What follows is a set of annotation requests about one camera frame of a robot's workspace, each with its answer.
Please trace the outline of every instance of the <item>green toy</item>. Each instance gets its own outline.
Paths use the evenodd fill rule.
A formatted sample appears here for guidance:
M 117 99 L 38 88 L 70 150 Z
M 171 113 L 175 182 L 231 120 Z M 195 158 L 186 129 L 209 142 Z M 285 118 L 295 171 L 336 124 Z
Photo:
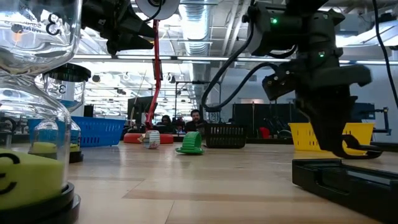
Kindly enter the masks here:
M 202 155 L 204 150 L 201 146 L 201 135 L 199 132 L 189 132 L 185 135 L 182 140 L 182 147 L 176 148 L 175 151 L 178 153 L 184 153 L 189 155 Z

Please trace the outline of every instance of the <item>blue plastic crate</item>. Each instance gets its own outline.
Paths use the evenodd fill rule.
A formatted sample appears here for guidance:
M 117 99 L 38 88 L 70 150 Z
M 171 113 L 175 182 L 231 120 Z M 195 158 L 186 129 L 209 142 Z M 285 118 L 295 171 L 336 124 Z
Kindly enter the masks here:
M 114 146 L 119 144 L 120 136 L 124 128 L 123 120 L 86 118 L 73 116 L 72 120 L 81 129 L 80 147 Z M 41 122 L 41 119 L 28 120 L 30 141 L 34 140 L 34 128 Z M 65 124 L 57 122 L 58 125 L 58 145 L 63 144 Z M 40 133 L 39 141 L 50 141 L 56 134 L 53 131 L 43 131 Z

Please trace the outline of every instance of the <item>black basket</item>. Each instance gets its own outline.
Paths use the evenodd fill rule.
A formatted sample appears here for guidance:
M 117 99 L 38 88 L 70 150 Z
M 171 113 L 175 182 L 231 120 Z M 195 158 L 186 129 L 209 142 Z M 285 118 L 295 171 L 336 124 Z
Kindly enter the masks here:
M 246 144 L 247 126 L 235 124 L 205 124 L 206 147 L 240 149 Z

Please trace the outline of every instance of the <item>table surface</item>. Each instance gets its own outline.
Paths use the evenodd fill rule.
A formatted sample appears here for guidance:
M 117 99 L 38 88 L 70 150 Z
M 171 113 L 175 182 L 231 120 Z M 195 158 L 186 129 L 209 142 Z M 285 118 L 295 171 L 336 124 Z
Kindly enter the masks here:
M 247 144 L 185 156 L 179 145 L 83 148 L 85 160 L 69 167 L 82 197 L 78 223 L 377 223 L 292 184 L 292 159 L 327 152 Z M 347 163 L 398 172 L 397 156 Z

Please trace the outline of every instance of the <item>yellow basket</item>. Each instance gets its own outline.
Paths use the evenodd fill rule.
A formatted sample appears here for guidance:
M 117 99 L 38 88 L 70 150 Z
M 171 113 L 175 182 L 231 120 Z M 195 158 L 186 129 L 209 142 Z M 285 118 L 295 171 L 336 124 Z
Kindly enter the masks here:
M 290 123 L 292 131 L 294 149 L 298 151 L 321 151 L 315 134 L 310 123 Z M 353 135 L 360 144 L 370 144 L 373 123 L 347 123 L 343 134 Z M 348 154 L 363 154 L 364 151 L 348 149 L 346 143 L 343 143 L 344 150 Z

